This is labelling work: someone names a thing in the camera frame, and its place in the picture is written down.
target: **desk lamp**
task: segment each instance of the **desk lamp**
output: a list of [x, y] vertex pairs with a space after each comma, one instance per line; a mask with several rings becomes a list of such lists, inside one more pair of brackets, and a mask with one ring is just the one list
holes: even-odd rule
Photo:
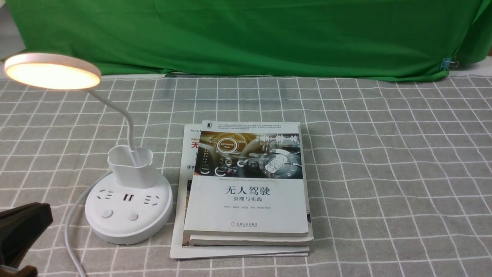
[[[99, 69], [73, 57], [28, 53], [13, 56], [5, 62], [5, 73], [26, 85], [51, 90], [85, 90], [94, 98], [123, 115], [128, 124], [128, 145], [109, 150], [107, 173], [77, 200], [69, 213], [85, 196], [85, 214], [92, 229], [101, 239], [115, 244], [134, 244], [157, 233], [169, 219], [173, 194], [168, 180], [153, 166], [153, 153], [133, 144], [133, 121], [130, 114], [93, 88], [101, 82]], [[65, 243], [68, 224], [65, 224]]]

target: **green backdrop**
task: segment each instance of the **green backdrop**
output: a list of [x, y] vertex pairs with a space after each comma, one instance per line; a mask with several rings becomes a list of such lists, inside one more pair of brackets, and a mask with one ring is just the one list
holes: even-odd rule
[[7, 0], [27, 51], [103, 74], [435, 80], [492, 45], [492, 0]]

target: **pen holder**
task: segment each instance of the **pen holder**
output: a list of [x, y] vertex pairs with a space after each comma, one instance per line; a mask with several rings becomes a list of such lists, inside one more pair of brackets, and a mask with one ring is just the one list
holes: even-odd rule
[[[135, 157], [140, 166], [134, 165]], [[109, 150], [108, 163], [118, 185], [146, 189], [154, 186], [159, 177], [152, 165], [153, 157], [148, 148], [135, 147], [132, 153], [127, 145], [118, 145]]]

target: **book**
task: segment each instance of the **book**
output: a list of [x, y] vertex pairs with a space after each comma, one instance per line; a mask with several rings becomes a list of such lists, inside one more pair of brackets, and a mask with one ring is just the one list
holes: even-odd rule
[[[303, 153], [302, 134], [299, 133], [301, 153]], [[301, 155], [302, 164], [304, 164], [304, 156]], [[211, 235], [191, 235], [190, 243], [197, 245], [283, 245], [283, 246], [305, 246], [314, 239], [311, 225], [311, 212], [309, 209], [308, 183], [306, 180], [306, 169], [303, 167], [304, 176], [304, 196], [306, 201], [306, 218], [308, 226], [308, 234], [306, 237], [254, 237], [254, 236], [211, 236]]]
[[306, 237], [300, 124], [203, 121], [184, 232]]
[[188, 196], [192, 188], [192, 178], [200, 139], [201, 124], [184, 126], [183, 154], [178, 185], [176, 218], [171, 239], [171, 259], [219, 258], [219, 257], [283, 257], [307, 256], [308, 246], [198, 246], [184, 235], [184, 222]]

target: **round button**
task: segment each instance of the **round button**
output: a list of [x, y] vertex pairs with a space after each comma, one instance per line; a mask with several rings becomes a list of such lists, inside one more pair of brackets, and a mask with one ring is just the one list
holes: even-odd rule
[[238, 147], [238, 143], [232, 138], [222, 138], [217, 142], [217, 150], [223, 154], [234, 153]]
[[135, 221], [135, 220], [137, 220], [137, 218], [138, 218], [138, 215], [134, 212], [131, 213], [130, 216], [128, 217], [128, 219], [131, 221]]
[[103, 212], [102, 212], [102, 218], [109, 218], [113, 215], [113, 211], [110, 210], [110, 209], [105, 209]]
[[223, 167], [216, 168], [215, 169], [215, 174], [217, 176], [220, 176], [220, 177], [225, 176], [225, 168], [223, 168]]
[[202, 165], [200, 167], [200, 173], [201, 174], [209, 174], [210, 173], [210, 167], [209, 167], [209, 165]]

